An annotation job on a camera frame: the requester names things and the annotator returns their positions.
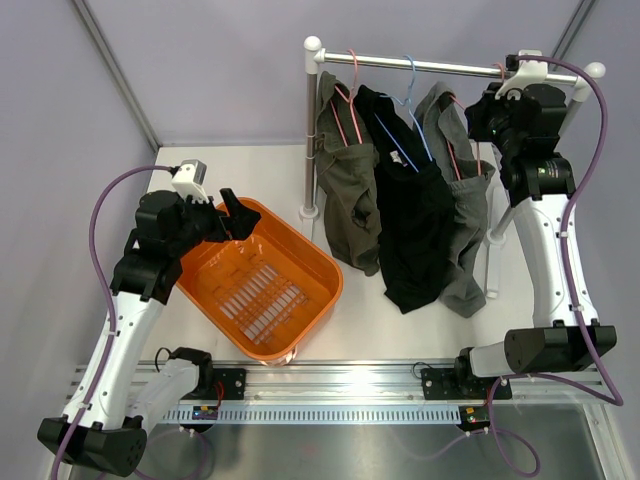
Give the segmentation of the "blue wire hanger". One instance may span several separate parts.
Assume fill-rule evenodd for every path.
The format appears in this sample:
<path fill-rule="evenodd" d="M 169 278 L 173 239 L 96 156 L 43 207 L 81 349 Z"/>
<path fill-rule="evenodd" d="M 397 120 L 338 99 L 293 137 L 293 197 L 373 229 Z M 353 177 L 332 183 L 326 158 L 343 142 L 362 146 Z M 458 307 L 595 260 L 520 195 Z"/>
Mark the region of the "blue wire hanger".
<path fill-rule="evenodd" d="M 394 103 L 394 108 L 399 108 L 401 113 L 405 114 L 409 122 L 407 122 L 406 120 L 403 120 L 403 123 L 412 132 L 413 135 L 416 135 L 419 138 L 420 143 L 422 145 L 422 150 L 426 155 L 428 162 L 433 163 L 434 162 L 433 154 L 431 153 L 431 149 L 429 147 L 428 141 L 426 140 L 426 136 L 424 132 L 420 129 L 420 124 L 417 121 L 417 118 L 413 110 L 412 94 L 413 94 L 414 85 L 417 79 L 417 68 L 415 65 L 415 60 L 409 54 L 404 54 L 403 58 L 409 62 L 409 67 L 411 71 L 411 77 L 409 82 L 407 83 L 404 97 L 398 98 L 397 96 L 388 95 L 388 94 L 383 94 L 382 97 L 386 99 L 390 99 Z M 405 148 L 400 146 L 398 139 L 387 128 L 387 125 L 382 121 L 382 119 L 379 116 L 376 116 L 376 120 L 378 121 L 379 125 L 383 128 L 383 130 L 386 132 L 386 134 L 389 136 L 389 138 L 392 140 L 394 145 L 397 147 L 398 151 L 405 157 L 407 164 L 411 167 L 411 169 L 415 173 L 419 173 L 420 172 L 419 166 L 413 161 L 411 156 L 406 152 Z"/>

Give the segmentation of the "black shorts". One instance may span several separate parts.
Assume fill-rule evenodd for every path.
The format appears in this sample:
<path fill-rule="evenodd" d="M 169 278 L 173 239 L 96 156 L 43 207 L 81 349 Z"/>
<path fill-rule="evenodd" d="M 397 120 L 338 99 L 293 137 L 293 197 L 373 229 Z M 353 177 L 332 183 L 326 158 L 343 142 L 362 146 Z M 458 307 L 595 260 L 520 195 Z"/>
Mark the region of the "black shorts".
<path fill-rule="evenodd" d="M 428 145 L 389 96 L 362 85 L 354 106 L 379 155 L 374 175 L 385 295 L 406 314 L 437 300 L 446 285 L 454 200 Z"/>

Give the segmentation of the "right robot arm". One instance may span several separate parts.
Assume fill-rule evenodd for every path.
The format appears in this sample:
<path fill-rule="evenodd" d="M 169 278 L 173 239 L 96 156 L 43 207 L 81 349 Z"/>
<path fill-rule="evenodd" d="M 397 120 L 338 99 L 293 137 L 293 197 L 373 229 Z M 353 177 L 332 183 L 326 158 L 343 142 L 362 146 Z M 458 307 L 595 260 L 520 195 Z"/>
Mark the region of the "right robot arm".
<path fill-rule="evenodd" d="M 617 343 L 587 292 L 568 208 L 576 193 L 570 162 L 557 152 L 567 114 L 565 94 L 537 83 L 504 88 L 492 82 L 466 108 L 469 136 L 501 155 L 500 179 L 534 292 L 533 324 L 510 329 L 503 341 L 463 349 L 454 388 L 474 397 L 489 379 L 510 374 L 558 374 L 591 366 Z"/>

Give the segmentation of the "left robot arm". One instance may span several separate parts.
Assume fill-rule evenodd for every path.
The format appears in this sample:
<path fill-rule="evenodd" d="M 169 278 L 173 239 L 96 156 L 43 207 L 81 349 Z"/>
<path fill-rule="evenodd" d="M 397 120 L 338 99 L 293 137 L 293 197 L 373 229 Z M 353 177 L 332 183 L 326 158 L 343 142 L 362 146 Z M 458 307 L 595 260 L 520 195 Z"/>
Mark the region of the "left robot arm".
<path fill-rule="evenodd" d="M 245 240 L 261 219 L 229 188 L 224 209 L 211 198 L 159 190 L 144 195 L 124 255 L 106 286 L 108 315 L 85 375 L 59 417 L 46 418 L 38 440 L 67 463 L 127 477 L 140 463 L 147 438 L 183 397 L 200 399 L 215 386 L 209 353 L 180 347 L 130 399 L 130 385 L 147 338 L 183 269 L 182 259 L 203 242 Z"/>

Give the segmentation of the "grey shorts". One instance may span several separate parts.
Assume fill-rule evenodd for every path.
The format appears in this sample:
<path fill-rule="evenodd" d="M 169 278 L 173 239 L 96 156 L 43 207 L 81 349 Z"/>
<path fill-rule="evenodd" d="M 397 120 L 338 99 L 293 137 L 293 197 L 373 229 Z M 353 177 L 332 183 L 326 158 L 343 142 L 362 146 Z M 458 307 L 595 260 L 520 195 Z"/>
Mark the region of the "grey shorts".
<path fill-rule="evenodd" d="M 440 301 L 459 316 L 470 318 L 486 304 L 474 268 L 488 229 L 487 189 L 495 168 L 472 152 L 456 100 L 454 91 L 439 81 L 414 114 L 454 200 L 454 230 Z"/>

